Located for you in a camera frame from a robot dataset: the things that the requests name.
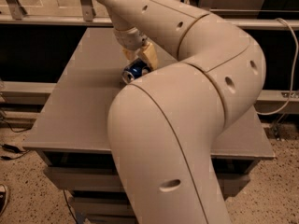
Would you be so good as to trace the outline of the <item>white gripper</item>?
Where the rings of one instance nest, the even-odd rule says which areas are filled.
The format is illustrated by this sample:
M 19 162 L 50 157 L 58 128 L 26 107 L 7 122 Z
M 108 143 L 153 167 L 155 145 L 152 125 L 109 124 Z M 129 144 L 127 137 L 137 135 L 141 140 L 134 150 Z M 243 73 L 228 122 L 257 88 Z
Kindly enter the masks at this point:
M 158 68 L 158 58 L 154 45 L 147 42 L 147 37 L 137 28 L 133 27 L 129 30 L 120 31 L 115 29 L 114 35 L 121 46 L 125 58 L 132 62 L 136 59 L 135 50 L 140 49 L 138 57 L 148 65 L 151 70 Z

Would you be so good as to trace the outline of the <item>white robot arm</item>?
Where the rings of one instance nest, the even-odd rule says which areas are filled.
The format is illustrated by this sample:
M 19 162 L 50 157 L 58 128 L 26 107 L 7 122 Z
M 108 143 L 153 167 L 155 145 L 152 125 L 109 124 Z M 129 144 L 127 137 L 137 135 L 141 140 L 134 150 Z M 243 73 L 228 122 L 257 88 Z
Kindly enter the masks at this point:
M 139 30 L 175 58 L 125 86 L 108 113 L 113 160 L 139 224 L 231 224 L 211 161 L 215 139 L 255 103 L 258 43 L 176 0 L 96 0 L 122 38 Z

